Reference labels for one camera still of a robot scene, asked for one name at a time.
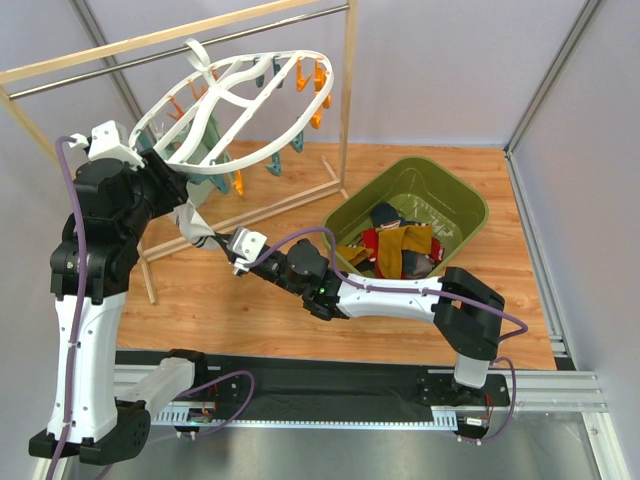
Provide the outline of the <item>white sock black stripes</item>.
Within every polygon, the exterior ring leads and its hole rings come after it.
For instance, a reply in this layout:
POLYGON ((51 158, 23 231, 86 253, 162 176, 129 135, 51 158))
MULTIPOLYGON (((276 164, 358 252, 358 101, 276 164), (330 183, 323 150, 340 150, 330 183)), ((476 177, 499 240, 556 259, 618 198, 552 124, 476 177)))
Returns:
POLYGON ((182 237, 192 246, 203 250, 221 248, 221 239, 215 235, 190 200, 175 207, 168 216, 182 237))

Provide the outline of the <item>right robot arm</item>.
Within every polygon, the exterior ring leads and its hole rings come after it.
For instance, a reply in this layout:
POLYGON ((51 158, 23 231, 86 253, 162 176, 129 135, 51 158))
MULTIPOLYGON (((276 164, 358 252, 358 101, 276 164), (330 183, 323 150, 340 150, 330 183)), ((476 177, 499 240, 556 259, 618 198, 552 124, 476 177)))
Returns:
POLYGON ((417 280, 368 278, 336 270, 306 238, 283 253, 263 234, 238 228, 217 237, 234 273, 252 273, 302 299, 322 320, 397 317, 435 325, 456 354, 453 381, 485 386, 496 360, 504 298, 468 271, 451 267, 441 277, 417 280))

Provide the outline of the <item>mustard yellow sock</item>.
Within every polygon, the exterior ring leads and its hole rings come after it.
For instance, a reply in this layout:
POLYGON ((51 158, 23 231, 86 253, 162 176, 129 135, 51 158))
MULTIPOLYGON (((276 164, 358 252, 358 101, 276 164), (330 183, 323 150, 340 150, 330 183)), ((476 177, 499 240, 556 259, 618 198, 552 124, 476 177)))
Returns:
POLYGON ((363 245, 338 245, 336 253, 339 254, 345 262, 352 266, 357 266, 364 261, 368 261, 374 250, 363 245))
POLYGON ((406 278, 403 274, 403 252, 413 251, 429 256, 433 238, 431 225, 405 225, 380 229, 382 270, 386 279, 406 278))

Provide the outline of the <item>grey sock red stripes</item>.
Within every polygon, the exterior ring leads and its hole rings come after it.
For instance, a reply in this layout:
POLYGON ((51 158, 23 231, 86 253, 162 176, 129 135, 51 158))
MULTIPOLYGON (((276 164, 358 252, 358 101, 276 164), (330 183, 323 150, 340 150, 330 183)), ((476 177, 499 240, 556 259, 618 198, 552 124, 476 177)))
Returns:
POLYGON ((434 265, 428 255, 413 251, 403 252, 403 274, 406 278, 426 278, 431 274, 433 268, 434 265))

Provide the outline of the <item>red panda sock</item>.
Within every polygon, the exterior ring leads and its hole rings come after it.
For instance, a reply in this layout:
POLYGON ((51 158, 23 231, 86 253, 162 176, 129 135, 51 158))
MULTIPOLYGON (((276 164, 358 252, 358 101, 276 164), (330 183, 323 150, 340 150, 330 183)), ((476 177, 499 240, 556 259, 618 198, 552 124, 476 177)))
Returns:
POLYGON ((429 257, 433 260, 434 264, 440 264, 444 259, 445 248, 443 244, 436 238, 433 237, 431 240, 431 250, 429 257))

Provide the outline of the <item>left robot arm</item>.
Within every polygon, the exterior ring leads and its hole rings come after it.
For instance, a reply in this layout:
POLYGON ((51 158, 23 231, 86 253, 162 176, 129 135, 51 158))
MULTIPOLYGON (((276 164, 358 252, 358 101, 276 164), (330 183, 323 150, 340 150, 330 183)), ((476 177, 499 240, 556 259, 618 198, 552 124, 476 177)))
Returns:
POLYGON ((209 378, 204 353, 173 349, 127 393, 114 392, 116 337, 139 241, 152 219, 186 203, 186 178, 148 149, 137 168, 115 158, 81 165, 71 192, 73 212, 50 258, 60 332, 56 398, 28 452, 107 466, 136 457, 152 419, 209 378))

